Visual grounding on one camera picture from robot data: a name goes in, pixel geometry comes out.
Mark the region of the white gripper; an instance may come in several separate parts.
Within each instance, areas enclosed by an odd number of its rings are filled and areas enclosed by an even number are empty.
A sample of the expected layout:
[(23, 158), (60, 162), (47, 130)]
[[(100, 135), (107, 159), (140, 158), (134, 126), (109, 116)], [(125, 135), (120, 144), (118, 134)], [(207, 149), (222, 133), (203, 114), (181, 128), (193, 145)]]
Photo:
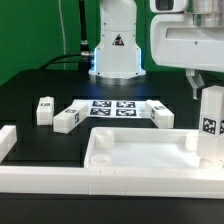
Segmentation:
[(157, 65), (187, 69), (195, 100), (205, 85), (198, 70), (224, 72), (224, 27), (197, 27), (190, 14), (156, 15), (150, 44)]

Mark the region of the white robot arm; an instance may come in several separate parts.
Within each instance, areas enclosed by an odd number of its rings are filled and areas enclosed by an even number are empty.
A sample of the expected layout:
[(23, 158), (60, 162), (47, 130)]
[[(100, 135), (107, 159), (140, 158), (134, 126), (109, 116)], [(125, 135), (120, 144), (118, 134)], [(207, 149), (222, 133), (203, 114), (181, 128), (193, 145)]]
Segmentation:
[[(224, 73), (224, 0), (149, 0), (149, 5), (155, 14), (150, 25), (154, 62), (184, 68), (197, 98), (204, 85), (203, 71)], [(135, 1), (100, 0), (100, 16), (100, 42), (90, 79), (125, 85), (144, 77)]]

